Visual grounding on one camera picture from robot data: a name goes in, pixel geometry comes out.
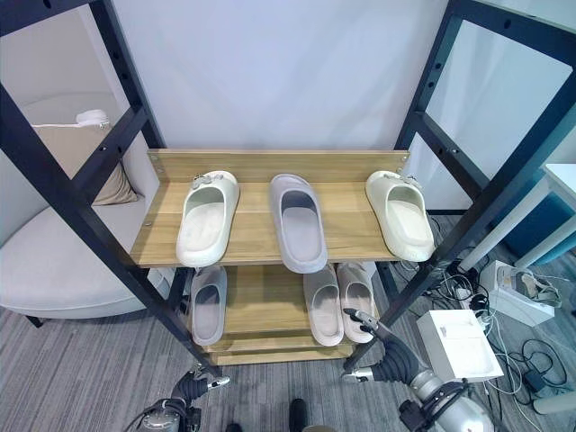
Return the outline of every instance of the shoe rack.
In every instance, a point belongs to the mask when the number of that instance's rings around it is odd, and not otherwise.
[[[226,266],[228,298],[222,339],[205,346],[216,365],[243,365],[348,357],[346,338],[325,347],[312,337],[302,275],[282,265],[268,207],[268,184],[280,173],[309,181],[319,199],[328,261],[391,261],[365,196],[365,180],[378,170],[402,170],[407,151],[206,151],[148,152],[159,188],[130,255],[141,267],[180,266],[176,237],[184,198],[194,175],[230,171],[240,185]]]

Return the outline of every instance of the white table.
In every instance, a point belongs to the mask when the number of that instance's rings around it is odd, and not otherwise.
[[[576,164],[546,164],[545,176],[518,203],[514,209],[494,228],[488,236],[467,256],[459,268],[470,270],[482,257],[504,239],[542,200],[551,192],[557,194],[576,212]],[[556,247],[573,232],[576,232],[576,214],[556,231],[542,240],[522,256],[514,266],[526,268],[539,257]]]

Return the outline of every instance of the beige pillow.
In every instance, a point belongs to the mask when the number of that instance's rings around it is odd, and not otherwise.
[[[52,156],[68,177],[72,178],[110,131],[109,127],[34,128]],[[132,203],[138,196],[132,190],[121,164],[118,164],[96,196],[93,205]]]

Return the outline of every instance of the gray carpet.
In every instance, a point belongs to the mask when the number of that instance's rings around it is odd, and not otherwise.
[[[446,233],[452,217],[435,217]],[[508,256],[498,247],[490,254]],[[397,265],[400,274],[410,272]],[[576,280],[572,254],[535,270]],[[554,281],[565,298],[574,283]],[[375,287],[379,308],[386,306],[382,287]],[[416,314],[431,308],[421,298],[394,329],[420,347]],[[536,330],[499,316],[510,350],[526,338],[546,338],[566,364],[569,385],[576,387],[576,319],[570,307]],[[363,360],[382,355],[376,346]],[[47,320],[40,329],[25,317],[0,310],[0,425],[3,431],[121,431],[144,407],[166,397],[193,359],[146,311],[89,320]],[[338,431],[402,431],[397,408],[410,395],[399,384],[346,384],[339,380],[342,360],[225,367],[232,384],[198,400],[202,430],[223,431],[232,420],[245,431],[287,431],[288,406],[296,397],[309,403],[310,419]],[[491,392],[495,401],[495,391]],[[533,429],[511,397],[502,395],[504,423],[510,431]],[[576,413],[537,416],[521,407],[543,431],[571,432]]]

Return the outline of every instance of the slipper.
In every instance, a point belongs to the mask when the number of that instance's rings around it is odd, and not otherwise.
[[[364,311],[368,315],[376,314],[374,288],[368,274],[358,263],[344,263],[337,267],[337,279],[340,286],[341,314],[344,315],[344,332],[348,339],[365,344],[372,340],[372,335],[360,329],[360,322],[352,321],[344,309]]]
[[[192,280],[192,337],[197,345],[212,345],[222,337],[226,314],[226,285],[226,270],[222,265],[205,267]]]
[[[196,177],[184,200],[176,256],[188,267],[206,267],[226,252],[240,195],[236,177],[211,171]]]
[[[344,337],[338,281],[334,267],[304,275],[304,297],[312,335],[324,347],[338,345]]]
[[[380,223],[386,246],[412,262],[426,261],[434,252],[421,186],[390,171],[376,171],[366,181],[366,195]]]
[[[533,302],[547,304],[553,308],[562,307],[558,289],[545,279],[534,276],[527,268],[503,266],[498,269],[497,278],[499,286],[508,287]]]
[[[270,182],[270,208],[284,265],[295,273],[316,273],[328,262],[320,207],[310,184],[292,174]]]

